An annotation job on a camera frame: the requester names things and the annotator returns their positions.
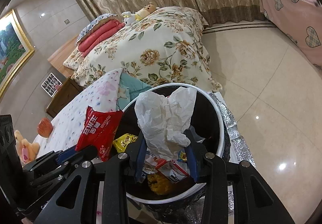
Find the teal blanket edge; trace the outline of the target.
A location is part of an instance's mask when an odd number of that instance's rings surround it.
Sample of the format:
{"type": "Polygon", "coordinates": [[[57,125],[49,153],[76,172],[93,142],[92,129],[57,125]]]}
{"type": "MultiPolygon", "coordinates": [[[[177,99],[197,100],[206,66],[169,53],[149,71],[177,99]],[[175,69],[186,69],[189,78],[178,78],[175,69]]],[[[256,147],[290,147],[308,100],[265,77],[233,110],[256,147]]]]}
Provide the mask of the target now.
{"type": "Polygon", "coordinates": [[[141,80],[122,72],[120,76],[116,109],[124,108],[138,95],[152,87],[141,80]]]}

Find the floral pillow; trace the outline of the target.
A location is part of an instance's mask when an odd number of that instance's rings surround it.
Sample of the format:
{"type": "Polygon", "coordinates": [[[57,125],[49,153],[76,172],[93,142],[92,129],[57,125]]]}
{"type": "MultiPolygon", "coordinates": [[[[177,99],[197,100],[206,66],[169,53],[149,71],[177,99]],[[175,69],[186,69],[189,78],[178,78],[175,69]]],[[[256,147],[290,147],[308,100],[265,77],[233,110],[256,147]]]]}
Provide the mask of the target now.
{"type": "Polygon", "coordinates": [[[78,50],[78,47],[76,47],[69,55],[69,57],[67,57],[66,60],[63,62],[63,66],[76,71],[79,65],[83,62],[83,60],[84,57],[82,56],[82,52],[80,52],[78,50]]]}

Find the gold framed landscape painting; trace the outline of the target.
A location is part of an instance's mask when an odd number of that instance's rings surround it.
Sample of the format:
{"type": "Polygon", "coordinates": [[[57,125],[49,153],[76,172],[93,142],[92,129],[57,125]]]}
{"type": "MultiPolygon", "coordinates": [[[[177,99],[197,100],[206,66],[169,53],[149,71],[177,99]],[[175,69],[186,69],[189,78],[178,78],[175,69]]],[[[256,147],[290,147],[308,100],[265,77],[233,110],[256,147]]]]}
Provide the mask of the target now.
{"type": "Polygon", "coordinates": [[[34,53],[14,10],[1,18],[0,95],[3,96],[19,70],[34,53]]]}

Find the wooden nightstand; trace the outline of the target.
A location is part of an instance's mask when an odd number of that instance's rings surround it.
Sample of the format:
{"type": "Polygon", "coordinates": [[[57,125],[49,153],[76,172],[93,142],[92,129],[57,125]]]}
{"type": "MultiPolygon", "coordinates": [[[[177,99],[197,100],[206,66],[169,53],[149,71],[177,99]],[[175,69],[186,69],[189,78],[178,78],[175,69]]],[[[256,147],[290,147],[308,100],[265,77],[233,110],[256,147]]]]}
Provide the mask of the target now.
{"type": "Polygon", "coordinates": [[[67,80],[58,89],[53,99],[46,108],[46,113],[54,118],[69,102],[83,91],[75,80],[68,77],[67,80]]]}

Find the floral quilt bed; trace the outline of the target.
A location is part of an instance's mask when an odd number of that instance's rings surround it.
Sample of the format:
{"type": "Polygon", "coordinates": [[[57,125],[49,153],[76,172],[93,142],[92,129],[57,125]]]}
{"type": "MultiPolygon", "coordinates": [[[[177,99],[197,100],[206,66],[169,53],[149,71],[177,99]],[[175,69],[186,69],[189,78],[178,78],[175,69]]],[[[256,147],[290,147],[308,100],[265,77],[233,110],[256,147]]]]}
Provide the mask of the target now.
{"type": "Polygon", "coordinates": [[[201,41],[207,26],[206,19],[192,8],[160,8],[97,44],[79,64],[73,80],[86,88],[108,71],[122,68],[150,86],[186,83],[221,91],[201,41]]]}

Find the tan dog plush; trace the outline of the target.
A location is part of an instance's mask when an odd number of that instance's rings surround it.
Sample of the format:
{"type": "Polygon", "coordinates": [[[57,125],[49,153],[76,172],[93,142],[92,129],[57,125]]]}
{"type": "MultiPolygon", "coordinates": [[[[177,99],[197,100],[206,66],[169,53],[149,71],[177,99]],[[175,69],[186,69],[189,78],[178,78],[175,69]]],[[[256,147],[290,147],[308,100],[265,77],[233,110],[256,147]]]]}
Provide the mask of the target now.
{"type": "Polygon", "coordinates": [[[148,15],[152,14],[154,11],[158,10],[159,7],[156,7],[152,2],[150,2],[148,5],[143,7],[141,10],[137,11],[135,13],[135,20],[141,21],[148,15]]]}

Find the red folded blanket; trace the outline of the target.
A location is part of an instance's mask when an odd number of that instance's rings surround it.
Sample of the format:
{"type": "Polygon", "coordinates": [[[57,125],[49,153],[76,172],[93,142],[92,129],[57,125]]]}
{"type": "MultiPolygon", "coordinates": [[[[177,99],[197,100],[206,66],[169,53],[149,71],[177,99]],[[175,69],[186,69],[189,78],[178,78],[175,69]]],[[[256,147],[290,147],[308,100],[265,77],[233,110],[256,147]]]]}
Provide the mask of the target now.
{"type": "Polygon", "coordinates": [[[84,39],[81,39],[78,51],[82,53],[83,57],[86,57],[96,45],[116,34],[124,26],[124,23],[116,19],[109,20],[89,35],[86,35],[84,39]]]}

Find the red white cigarette box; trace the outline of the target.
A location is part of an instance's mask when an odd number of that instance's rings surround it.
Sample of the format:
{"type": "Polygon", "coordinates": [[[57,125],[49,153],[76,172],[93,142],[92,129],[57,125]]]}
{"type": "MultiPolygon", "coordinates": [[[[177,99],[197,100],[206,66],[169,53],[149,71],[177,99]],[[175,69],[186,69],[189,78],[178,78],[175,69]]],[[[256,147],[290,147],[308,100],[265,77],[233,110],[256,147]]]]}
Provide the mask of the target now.
{"type": "Polygon", "coordinates": [[[147,151],[142,169],[146,174],[161,173],[172,183],[176,184],[181,180],[190,177],[190,170],[185,163],[161,159],[155,154],[147,151]]]}

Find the orange foam fruit net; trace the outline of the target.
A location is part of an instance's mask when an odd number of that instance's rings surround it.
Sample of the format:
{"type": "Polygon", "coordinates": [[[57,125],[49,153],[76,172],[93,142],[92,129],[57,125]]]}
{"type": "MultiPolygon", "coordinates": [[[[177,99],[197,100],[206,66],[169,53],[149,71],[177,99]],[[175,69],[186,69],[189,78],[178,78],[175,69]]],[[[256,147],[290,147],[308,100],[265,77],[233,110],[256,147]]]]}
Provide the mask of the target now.
{"type": "Polygon", "coordinates": [[[157,195],[163,196],[175,191],[175,184],[167,179],[162,173],[147,175],[149,188],[157,195]]]}

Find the yellow snack packet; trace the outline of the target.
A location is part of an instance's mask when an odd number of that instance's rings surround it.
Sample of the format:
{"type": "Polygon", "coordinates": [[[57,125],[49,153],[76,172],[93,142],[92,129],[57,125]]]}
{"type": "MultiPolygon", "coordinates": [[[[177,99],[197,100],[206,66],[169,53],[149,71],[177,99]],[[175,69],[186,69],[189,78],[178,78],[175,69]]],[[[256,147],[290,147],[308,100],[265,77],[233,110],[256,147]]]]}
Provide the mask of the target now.
{"type": "Polygon", "coordinates": [[[132,135],[130,133],[126,133],[121,137],[113,140],[112,144],[118,153],[122,153],[126,151],[127,146],[132,143],[136,142],[138,136],[132,135]]]}

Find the white tissue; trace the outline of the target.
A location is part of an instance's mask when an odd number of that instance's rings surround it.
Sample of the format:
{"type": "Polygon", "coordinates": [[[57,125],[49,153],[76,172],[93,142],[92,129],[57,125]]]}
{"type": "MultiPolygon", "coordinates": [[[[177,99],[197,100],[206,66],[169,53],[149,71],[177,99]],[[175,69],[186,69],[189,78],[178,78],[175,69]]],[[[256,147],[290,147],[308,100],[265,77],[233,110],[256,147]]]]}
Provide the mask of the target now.
{"type": "Polygon", "coordinates": [[[161,159],[175,160],[179,151],[190,145],[183,133],[190,127],[196,94],[196,89],[180,86],[168,97],[152,91],[137,97],[138,126],[149,150],[161,159]]]}

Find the white dotted bed sheet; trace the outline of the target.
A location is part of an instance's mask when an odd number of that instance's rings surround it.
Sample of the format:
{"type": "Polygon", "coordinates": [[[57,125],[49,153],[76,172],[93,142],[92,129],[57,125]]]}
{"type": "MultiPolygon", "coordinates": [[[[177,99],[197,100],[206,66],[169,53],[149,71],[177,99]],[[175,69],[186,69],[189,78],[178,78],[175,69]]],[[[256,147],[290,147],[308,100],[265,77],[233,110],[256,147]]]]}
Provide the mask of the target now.
{"type": "Polygon", "coordinates": [[[50,136],[44,138],[37,135],[34,140],[40,145],[37,157],[76,145],[84,128],[88,106],[99,112],[119,110],[117,99],[122,72],[122,68],[107,72],[77,95],[51,120],[54,129],[50,136]]]}

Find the wooden headboard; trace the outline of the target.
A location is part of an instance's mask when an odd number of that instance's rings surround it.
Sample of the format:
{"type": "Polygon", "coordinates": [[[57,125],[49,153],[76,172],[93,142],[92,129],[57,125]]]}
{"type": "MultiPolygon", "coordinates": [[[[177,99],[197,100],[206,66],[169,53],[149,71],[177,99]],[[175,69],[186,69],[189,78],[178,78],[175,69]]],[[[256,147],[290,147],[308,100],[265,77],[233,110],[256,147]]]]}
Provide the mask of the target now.
{"type": "Polygon", "coordinates": [[[63,44],[59,49],[57,49],[47,60],[48,62],[65,78],[72,76],[74,73],[72,69],[67,68],[63,65],[64,61],[71,55],[71,53],[76,48],[75,41],[76,36],[71,38],[65,44],[63,44]]]}

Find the black white trash bin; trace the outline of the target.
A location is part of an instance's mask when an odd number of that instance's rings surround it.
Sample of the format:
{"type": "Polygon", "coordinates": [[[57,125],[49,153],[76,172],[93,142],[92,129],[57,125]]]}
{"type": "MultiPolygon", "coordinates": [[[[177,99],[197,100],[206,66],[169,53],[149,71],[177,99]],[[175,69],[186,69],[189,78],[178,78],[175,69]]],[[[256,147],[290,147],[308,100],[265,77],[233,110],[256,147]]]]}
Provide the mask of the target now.
{"type": "Polygon", "coordinates": [[[192,148],[196,146],[223,158],[227,141],[220,105],[215,94],[184,83],[151,88],[126,105],[115,137],[125,133],[138,136],[136,149],[126,150],[133,157],[133,168],[126,182],[127,197],[145,204],[166,204],[201,190],[205,186],[201,161],[192,148]],[[164,159],[166,165],[175,162],[181,150],[194,155],[188,159],[187,176],[170,175],[175,188],[168,195],[154,194],[147,180],[140,180],[146,150],[164,159]]]}

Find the red snack bag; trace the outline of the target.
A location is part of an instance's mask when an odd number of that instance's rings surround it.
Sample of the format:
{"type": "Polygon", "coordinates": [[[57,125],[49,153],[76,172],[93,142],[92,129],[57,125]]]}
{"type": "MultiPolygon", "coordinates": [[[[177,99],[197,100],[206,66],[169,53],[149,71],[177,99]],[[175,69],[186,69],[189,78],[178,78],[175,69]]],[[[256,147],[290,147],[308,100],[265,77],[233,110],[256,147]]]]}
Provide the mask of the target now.
{"type": "Polygon", "coordinates": [[[75,150],[80,151],[87,146],[94,146],[97,150],[97,156],[103,162],[107,161],[110,157],[112,142],[122,115],[123,112],[121,110],[99,112],[88,106],[84,128],[75,150]]]}

